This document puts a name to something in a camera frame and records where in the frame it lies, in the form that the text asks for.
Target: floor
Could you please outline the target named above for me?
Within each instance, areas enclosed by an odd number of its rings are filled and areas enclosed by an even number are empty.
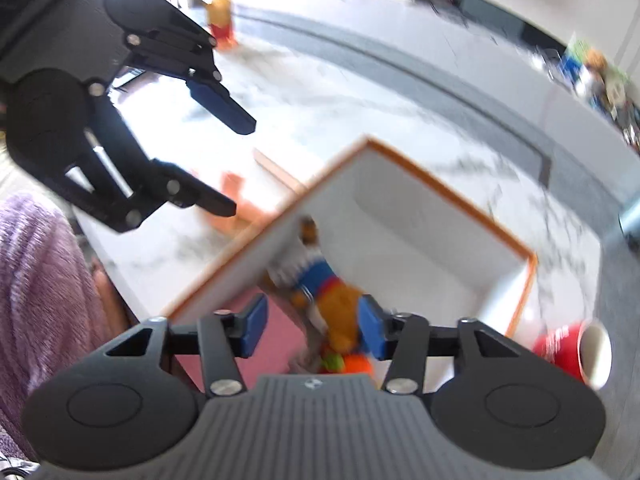
[[[249,18],[236,19],[236,27],[343,66],[436,111],[506,155],[594,229],[603,251],[596,315],[610,332],[614,354],[609,382],[601,392],[607,427],[594,461],[614,479],[640,477],[640,262],[622,238],[620,204],[548,137],[531,128],[509,131],[472,107],[461,114],[460,103],[452,105],[455,97],[399,68],[397,53],[383,59],[371,56],[361,45],[341,41],[339,31],[309,35]]]

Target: red cup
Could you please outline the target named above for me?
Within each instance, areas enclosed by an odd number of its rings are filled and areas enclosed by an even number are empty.
[[[603,387],[611,371],[611,339],[595,319],[565,325],[543,335],[531,349],[594,390]]]

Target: box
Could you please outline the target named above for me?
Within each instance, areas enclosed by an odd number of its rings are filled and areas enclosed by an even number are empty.
[[[304,215],[316,221],[337,275],[384,309],[442,326],[475,317],[513,335],[536,255],[433,175],[371,139],[330,165],[270,222],[237,238],[171,318],[193,322],[255,285],[298,236]],[[450,376],[444,359],[430,364],[428,389]],[[380,378],[385,369],[376,365]]]

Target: person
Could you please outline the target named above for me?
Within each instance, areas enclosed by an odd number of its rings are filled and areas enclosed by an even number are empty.
[[[102,267],[90,273],[69,222],[51,200],[20,192],[0,203],[3,460],[37,460],[20,430],[29,394],[126,329],[114,295]]]

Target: ribbed gray panel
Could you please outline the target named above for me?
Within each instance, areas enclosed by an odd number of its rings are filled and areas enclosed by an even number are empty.
[[[45,465],[54,479],[579,479],[606,476],[586,460],[545,472],[508,470],[453,446],[420,400],[376,390],[367,376],[268,376],[249,393],[207,403],[178,446],[140,466],[105,473]]]

